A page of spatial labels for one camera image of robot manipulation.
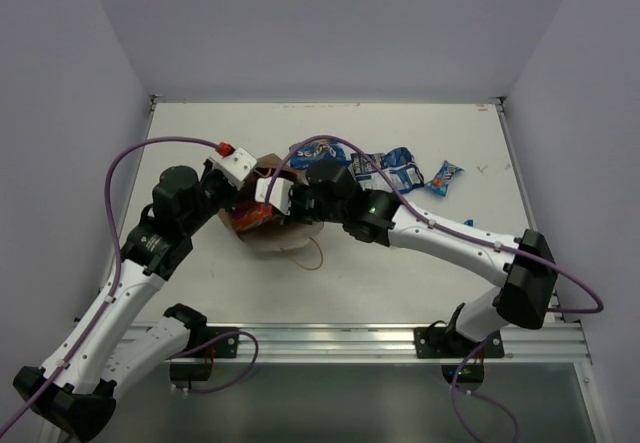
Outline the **blue white cookie bag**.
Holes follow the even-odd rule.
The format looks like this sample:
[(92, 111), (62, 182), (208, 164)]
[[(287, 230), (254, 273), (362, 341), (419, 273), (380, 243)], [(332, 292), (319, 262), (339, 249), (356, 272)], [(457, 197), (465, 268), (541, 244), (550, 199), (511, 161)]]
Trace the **blue white cookie bag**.
[(363, 189), (391, 192), (391, 188), (395, 188), (406, 194), (424, 187), (424, 177), (408, 148), (397, 147), (388, 153), (369, 154), (368, 157), (383, 171), (392, 185), (389, 185), (362, 155), (352, 153), (350, 169)]

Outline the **blue Doritos bag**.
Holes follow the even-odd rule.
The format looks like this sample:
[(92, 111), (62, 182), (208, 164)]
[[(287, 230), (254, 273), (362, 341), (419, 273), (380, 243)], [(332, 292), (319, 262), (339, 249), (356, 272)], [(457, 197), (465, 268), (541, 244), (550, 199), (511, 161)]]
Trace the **blue Doritos bag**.
[(301, 146), (290, 158), (288, 165), (295, 170), (306, 171), (310, 165), (324, 160), (348, 166), (351, 162), (351, 151), (334, 139), (318, 139)]

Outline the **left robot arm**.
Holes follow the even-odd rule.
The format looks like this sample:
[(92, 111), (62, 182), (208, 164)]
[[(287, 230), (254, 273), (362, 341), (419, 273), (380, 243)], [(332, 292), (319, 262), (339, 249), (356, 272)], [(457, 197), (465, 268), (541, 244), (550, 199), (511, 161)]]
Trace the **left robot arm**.
[(79, 442), (94, 439), (117, 401), (168, 357), (201, 353), (206, 318), (176, 304), (143, 336), (123, 336), (147, 302), (192, 251), (193, 235), (234, 202), (252, 167), (235, 157), (208, 159), (202, 174), (165, 170), (129, 233), (107, 283), (65, 341), (36, 367), (23, 367), (14, 388), (38, 415)]

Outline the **orange snack bag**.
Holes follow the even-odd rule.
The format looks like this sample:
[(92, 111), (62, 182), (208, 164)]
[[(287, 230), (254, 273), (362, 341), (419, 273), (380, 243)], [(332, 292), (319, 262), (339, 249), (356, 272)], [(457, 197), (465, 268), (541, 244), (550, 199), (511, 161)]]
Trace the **orange snack bag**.
[(249, 231), (275, 218), (272, 207), (260, 202), (248, 202), (230, 213), (231, 227), (235, 232)]

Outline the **small blue M&M pack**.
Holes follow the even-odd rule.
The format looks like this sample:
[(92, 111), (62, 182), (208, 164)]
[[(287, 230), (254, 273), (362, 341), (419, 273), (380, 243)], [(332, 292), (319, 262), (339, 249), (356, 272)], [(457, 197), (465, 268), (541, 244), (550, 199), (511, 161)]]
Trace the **small blue M&M pack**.
[(436, 174), (425, 183), (425, 187), (434, 194), (445, 197), (453, 177), (462, 172), (464, 172), (462, 167), (444, 160)]

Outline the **brown paper bag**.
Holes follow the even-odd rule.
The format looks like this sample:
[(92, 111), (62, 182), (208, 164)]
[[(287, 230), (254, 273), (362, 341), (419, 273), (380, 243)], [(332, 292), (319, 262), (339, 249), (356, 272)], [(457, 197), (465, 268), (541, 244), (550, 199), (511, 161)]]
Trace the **brown paper bag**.
[[(252, 175), (245, 182), (234, 208), (243, 203), (256, 202), (254, 200), (256, 180), (271, 177), (280, 162), (281, 158), (273, 153), (260, 157)], [(273, 210), (275, 218), (272, 221), (249, 231), (235, 232), (230, 222), (231, 211), (221, 210), (217, 216), (221, 223), (252, 251), (279, 253), (305, 271), (316, 271), (323, 266), (324, 252), (317, 241), (318, 235), (324, 229), (323, 223), (315, 222), (310, 225), (286, 223), (284, 217), (277, 215)], [(306, 264), (295, 256), (295, 252), (301, 251), (309, 244), (317, 250), (317, 263)]]

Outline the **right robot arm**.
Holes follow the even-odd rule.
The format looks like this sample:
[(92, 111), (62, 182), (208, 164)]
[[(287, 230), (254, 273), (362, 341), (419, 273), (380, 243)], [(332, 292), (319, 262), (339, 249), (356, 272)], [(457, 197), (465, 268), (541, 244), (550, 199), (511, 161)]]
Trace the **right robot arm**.
[(445, 324), (425, 332), (440, 355), (464, 356), (507, 325), (538, 330), (557, 280), (545, 237), (484, 232), (443, 219), (398, 192), (362, 188), (333, 161), (308, 169), (303, 183), (272, 193), (289, 222), (335, 223), (358, 241), (418, 251), (463, 268), (490, 283), (477, 299), (458, 305)]

